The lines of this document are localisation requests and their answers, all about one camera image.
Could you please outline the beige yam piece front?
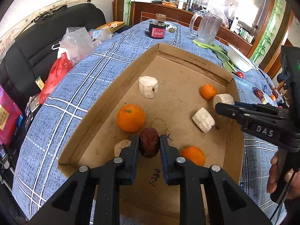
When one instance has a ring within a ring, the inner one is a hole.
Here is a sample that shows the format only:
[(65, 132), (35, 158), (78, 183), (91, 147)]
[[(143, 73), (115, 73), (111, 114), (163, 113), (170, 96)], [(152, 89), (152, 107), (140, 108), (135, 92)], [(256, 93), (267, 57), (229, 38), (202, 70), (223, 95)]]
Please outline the beige yam piece front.
[(130, 140), (122, 140), (114, 146), (114, 156), (119, 157), (123, 148), (129, 147), (131, 145)]

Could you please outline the red jujube date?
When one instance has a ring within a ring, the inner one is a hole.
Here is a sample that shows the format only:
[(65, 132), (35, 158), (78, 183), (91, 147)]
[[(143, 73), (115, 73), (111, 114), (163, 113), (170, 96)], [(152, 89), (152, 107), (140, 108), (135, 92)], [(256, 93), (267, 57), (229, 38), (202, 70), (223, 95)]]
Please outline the red jujube date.
[(257, 96), (259, 99), (262, 99), (264, 97), (263, 92), (258, 88), (255, 88), (253, 90), (253, 92), (254, 92), (255, 96)]
[(144, 128), (140, 132), (139, 151), (145, 158), (155, 157), (160, 149), (159, 134), (151, 127)]

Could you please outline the large orange mandarin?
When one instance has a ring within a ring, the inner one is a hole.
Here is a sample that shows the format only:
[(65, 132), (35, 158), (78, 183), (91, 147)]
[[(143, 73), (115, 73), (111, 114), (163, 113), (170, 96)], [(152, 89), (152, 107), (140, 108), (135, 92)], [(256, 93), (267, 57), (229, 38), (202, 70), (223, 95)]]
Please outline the large orange mandarin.
[(128, 104), (120, 108), (117, 113), (119, 128), (128, 133), (138, 132), (146, 123), (144, 110), (135, 104)]

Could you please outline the round beige yam piece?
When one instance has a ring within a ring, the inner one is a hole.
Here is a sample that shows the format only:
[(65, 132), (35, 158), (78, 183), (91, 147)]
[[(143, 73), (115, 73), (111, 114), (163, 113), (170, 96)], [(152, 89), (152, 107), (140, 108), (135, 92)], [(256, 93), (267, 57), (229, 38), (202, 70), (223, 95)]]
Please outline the round beige yam piece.
[(139, 77), (139, 93), (148, 99), (152, 99), (155, 97), (158, 91), (158, 80), (154, 77), (150, 76), (142, 76)]

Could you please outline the small orange far mandarin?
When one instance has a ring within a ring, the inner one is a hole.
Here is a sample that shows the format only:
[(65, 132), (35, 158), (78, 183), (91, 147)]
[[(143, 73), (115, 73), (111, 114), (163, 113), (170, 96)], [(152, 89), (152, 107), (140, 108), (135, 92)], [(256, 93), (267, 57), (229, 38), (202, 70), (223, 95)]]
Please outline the small orange far mandarin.
[(276, 97), (275, 97), (273, 94), (271, 94), (269, 97), (270, 97), (274, 102), (276, 101)]

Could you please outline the red jujube date back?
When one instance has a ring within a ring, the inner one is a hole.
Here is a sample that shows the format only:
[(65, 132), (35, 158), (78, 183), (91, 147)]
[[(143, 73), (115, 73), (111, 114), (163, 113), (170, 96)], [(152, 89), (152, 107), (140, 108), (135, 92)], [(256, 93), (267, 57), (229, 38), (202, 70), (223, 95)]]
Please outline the red jujube date back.
[(262, 99), (264, 97), (263, 92), (258, 88), (255, 88), (253, 90), (253, 92), (254, 92), (255, 96), (257, 96), (259, 99)]

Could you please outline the blue plaid tablecloth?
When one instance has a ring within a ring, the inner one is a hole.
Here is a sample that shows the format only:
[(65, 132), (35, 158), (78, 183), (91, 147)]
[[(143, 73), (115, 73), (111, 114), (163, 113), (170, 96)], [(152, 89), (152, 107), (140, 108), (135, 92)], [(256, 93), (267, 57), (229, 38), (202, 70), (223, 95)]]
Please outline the blue plaid tablecloth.
[[(65, 182), (66, 177), (58, 170), (57, 162), (79, 121), (110, 83), (148, 48), (166, 43), (223, 69), (222, 61), (211, 50), (192, 43), (189, 28), (172, 24), (177, 30), (167, 31), (163, 40), (145, 35), (149, 27), (149, 20), (146, 20), (100, 44), (66, 75), (46, 100), (22, 143), (12, 188), (16, 202), (28, 219)], [(244, 79), (235, 75), (234, 78), (242, 102), (259, 103), (252, 92), (257, 87), (273, 106), (277, 106), (269, 97), (271, 79), (266, 73), (252, 69), (244, 74)], [(275, 145), (245, 134), (240, 186), (268, 217), (277, 206), (266, 192), (270, 160), (276, 151)]]

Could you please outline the white yam piece back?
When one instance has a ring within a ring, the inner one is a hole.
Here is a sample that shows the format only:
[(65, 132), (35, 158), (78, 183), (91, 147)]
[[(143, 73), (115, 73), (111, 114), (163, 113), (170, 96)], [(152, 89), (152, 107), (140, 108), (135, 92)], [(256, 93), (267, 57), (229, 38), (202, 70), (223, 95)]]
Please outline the white yam piece back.
[(230, 94), (217, 94), (213, 98), (213, 107), (216, 108), (216, 104), (224, 103), (234, 105), (234, 99)]

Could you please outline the red cherry tomato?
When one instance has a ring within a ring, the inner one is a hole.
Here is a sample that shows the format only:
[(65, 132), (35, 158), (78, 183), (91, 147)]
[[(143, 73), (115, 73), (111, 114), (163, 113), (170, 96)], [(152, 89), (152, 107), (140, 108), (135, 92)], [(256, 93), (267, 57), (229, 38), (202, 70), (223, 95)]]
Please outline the red cherry tomato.
[(243, 73), (242, 72), (240, 72), (240, 71), (237, 71), (236, 72), (236, 75), (239, 77), (239, 78), (244, 78), (244, 75), (243, 75)]

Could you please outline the white plastic bowl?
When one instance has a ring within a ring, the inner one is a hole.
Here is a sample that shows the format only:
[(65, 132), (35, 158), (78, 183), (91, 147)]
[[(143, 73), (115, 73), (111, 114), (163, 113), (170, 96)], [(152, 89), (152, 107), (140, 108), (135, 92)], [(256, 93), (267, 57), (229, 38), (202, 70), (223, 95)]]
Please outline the white plastic bowl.
[(255, 69), (251, 61), (231, 44), (228, 45), (227, 56), (231, 62), (242, 72)]

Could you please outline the brown cardboard tray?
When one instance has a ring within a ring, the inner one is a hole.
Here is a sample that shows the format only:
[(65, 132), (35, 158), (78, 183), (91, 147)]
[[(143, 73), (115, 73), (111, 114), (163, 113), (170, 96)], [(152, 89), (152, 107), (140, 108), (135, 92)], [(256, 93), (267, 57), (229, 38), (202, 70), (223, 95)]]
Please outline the brown cardboard tray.
[[(139, 77), (158, 80), (158, 91), (148, 99), (139, 93)], [(140, 55), (102, 93), (86, 113), (68, 140), (58, 161), (62, 173), (70, 176), (76, 167), (94, 168), (114, 157), (114, 146), (131, 134), (117, 125), (117, 113), (128, 104), (140, 106), (145, 126), (169, 137), (170, 146), (183, 150), (200, 148), (205, 166), (222, 167), (239, 181), (243, 162), (244, 136), (239, 126), (216, 113), (212, 100), (200, 95), (200, 88), (211, 84), (218, 94), (230, 94), (239, 100), (232, 73), (187, 51), (159, 43)], [(205, 108), (215, 125), (204, 133), (192, 117)]]

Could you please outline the red plastic bag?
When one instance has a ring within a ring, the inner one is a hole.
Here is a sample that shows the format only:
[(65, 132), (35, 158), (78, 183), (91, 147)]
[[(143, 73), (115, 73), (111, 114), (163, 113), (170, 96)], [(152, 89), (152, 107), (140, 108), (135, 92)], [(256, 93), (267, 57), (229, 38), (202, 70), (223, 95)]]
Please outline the red plastic bag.
[(48, 79), (39, 93), (39, 103), (44, 104), (47, 98), (52, 94), (53, 90), (61, 82), (61, 80), (68, 74), (69, 71), (73, 69), (73, 65), (68, 60), (67, 54), (64, 52), (61, 54), (61, 57), (58, 58), (48, 75)]

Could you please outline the dark jar pink label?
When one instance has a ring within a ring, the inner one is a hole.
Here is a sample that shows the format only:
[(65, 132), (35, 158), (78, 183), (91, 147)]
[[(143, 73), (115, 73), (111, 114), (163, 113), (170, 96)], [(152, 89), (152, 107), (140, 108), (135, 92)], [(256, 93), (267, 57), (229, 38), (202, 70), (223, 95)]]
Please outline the dark jar pink label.
[(156, 14), (155, 19), (149, 22), (149, 27), (145, 34), (152, 39), (163, 39), (166, 31), (165, 21), (166, 15)]

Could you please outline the clear plastic bag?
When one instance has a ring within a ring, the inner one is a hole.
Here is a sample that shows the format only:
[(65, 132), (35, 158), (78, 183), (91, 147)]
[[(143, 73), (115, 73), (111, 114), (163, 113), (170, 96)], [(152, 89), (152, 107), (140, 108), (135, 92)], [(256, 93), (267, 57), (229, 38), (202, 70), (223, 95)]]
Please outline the clear plastic bag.
[(58, 48), (54, 48), (56, 44), (52, 45), (52, 50), (58, 49), (57, 59), (65, 53), (74, 66), (95, 49), (92, 38), (85, 27), (67, 27), (58, 45)]

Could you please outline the wooden counter cabinet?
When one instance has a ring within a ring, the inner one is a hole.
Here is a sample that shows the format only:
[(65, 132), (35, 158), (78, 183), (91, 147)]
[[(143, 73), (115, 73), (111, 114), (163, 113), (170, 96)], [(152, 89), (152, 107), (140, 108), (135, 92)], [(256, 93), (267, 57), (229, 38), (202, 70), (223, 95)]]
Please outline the wooden counter cabinet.
[[(164, 14), (167, 21), (177, 22), (185, 27), (189, 27), (193, 13), (170, 6), (153, 3), (132, 2), (130, 22), (132, 25), (138, 24), (148, 19), (154, 19), (156, 14)], [(248, 43), (241, 36), (230, 31), (230, 29), (220, 26), (215, 39), (225, 45), (233, 45), (245, 56), (248, 55), (252, 44)]]

